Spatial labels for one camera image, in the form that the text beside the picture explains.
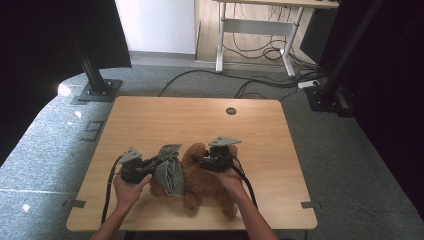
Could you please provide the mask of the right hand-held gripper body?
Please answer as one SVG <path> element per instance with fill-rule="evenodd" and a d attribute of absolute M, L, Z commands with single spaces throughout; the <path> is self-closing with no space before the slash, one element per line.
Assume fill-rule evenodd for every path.
<path fill-rule="evenodd" d="M 209 143 L 210 158 L 206 164 L 207 169 L 213 172 L 223 172 L 233 164 L 230 146 L 239 144 L 239 139 L 218 136 Z"/>

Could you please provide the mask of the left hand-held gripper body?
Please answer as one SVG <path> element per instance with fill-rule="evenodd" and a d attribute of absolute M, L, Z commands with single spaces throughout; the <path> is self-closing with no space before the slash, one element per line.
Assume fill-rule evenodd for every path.
<path fill-rule="evenodd" d="M 154 173 L 151 160 L 143 161 L 142 154 L 130 147 L 118 160 L 121 165 L 121 178 L 132 184 L 139 184 L 145 176 Z"/>

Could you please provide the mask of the grey doll garment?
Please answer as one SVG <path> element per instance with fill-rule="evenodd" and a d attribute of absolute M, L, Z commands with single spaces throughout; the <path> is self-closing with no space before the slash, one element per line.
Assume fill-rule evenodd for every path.
<path fill-rule="evenodd" d="M 156 169 L 152 183 L 165 195 L 182 197 L 184 195 L 184 174 L 179 160 L 180 144 L 164 145 L 158 155 L 169 155 L 171 164 L 167 168 Z"/>

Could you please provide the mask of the brown teddy bear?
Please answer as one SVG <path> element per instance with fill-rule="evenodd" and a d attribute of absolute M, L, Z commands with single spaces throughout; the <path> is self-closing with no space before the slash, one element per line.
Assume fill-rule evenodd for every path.
<path fill-rule="evenodd" d="M 201 168 L 192 159 L 198 157 L 201 152 L 207 150 L 203 143 L 194 143 L 187 148 L 182 159 L 179 159 L 184 174 L 184 207 L 191 211 L 197 211 L 204 198 L 215 199 L 220 206 L 223 215 L 228 219 L 234 219 L 238 211 L 235 201 L 219 180 Z M 172 197 L 161 192 L 155 183 L 150 180 L 150 192 L 156 197 Z"/>

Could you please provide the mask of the person's left hand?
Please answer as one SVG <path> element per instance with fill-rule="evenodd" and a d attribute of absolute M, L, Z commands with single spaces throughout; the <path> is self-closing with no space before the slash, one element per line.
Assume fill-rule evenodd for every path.
<path fill-rule="evenodd" d="M 117 198 L 116 208 L 120 210 L 129 210 L 138 201 L 141 192 L 152 178 L 151 174 L 145 176 L 140 183 L 133 184 L 124 181 L 118 174 L 113 180 L 115 195 Z"/>

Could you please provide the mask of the person's right hand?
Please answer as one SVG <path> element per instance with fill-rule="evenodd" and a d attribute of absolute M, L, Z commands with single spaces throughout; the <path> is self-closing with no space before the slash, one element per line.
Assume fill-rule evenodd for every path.
<path fill-rule="evenodd" d="M 247 197 L 242 179 L 233 169 L 227 169 L 224 172 L 209 171 L 209 174 L 214 175 L 219 180 L 236 202 Z"/>

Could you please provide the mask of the black metal stand with base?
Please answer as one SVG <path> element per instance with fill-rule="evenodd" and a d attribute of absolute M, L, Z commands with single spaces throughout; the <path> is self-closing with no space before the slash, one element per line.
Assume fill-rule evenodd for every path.
<path fill-rule="evenodd" d="M 323 87 L 305 90 L 310 108 L 317 112 L 333 112 L 351 117 L 352 92 L 344 85 L 349 63 L 353 59 L 367 27 L 374 18 L 383 0 L 340 0 L 332 29 L 323 52 L 321 70 L 326 81 Z"/>
<path fill-rule="evenodd" d="M 74 105 L 86 105 L 89 102 L 113 102 L 122 85 L 121 80 L 104 79 L 99 69 L 90 62 L 82 42 L 76 33 L 72 34 L 78 57 L 87 76 L 88 83 L 81 93 L 72 100 Z"/>

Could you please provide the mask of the dark curtain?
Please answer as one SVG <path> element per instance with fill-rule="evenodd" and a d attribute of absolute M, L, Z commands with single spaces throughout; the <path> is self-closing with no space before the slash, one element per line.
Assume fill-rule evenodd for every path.
<path fill-rule="evenodd" d="M 115 0 L 0 0 L 0 165 L 58 85 L 83 72 L 76 40 L 98 68 L 131 65 Z"/>
<path fill-rule="evenodd" d="M 331 79 L 424 220 L 424 0 L 340 0 Z"/>

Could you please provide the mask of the grey floor outlet frame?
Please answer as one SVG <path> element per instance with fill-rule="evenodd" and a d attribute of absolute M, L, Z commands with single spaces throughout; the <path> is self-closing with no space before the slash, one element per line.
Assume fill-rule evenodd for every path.
<path fill-rule="evenodd" d="M 79 136 L 80 141 L 95 142 L 98 139 L 104 125 L 103 121 L 89 121 Z"/>

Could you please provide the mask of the white desk frame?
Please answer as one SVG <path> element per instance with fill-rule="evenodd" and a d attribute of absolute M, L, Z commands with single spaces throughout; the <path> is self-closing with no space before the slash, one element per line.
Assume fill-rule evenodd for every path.
<path fill-rule="evenodd" d="M 287 43 L 281 51 L 281 58 L 284 63 L 287 75 L 290 78 L 295 77 L 289 52 L 292 48 L 295 36 L 297 34 L 300 20 L 302 18 L 305 8 L 311 9 L 337 9 L 339 3 L 336 0 L 215 0 L 222 5 L 222 11 L 219 24 L 219 42 L 216 55 L 217 72 L 223 71 L 223 57 L 224 57 L 224 34 L 225 33 L 241 33 L 253 35 L 272 35 L 272 36 L 285 36 Z M 226 17 L 226 4 L 253 4 L 253 5 L 269 5 L 269 6 L 288 6 L 297 7 L 297 15 L 293 22 L 274 22 L 274 21 L 260 21 L 260 20 L 243 20 L 236 18 Z"/>

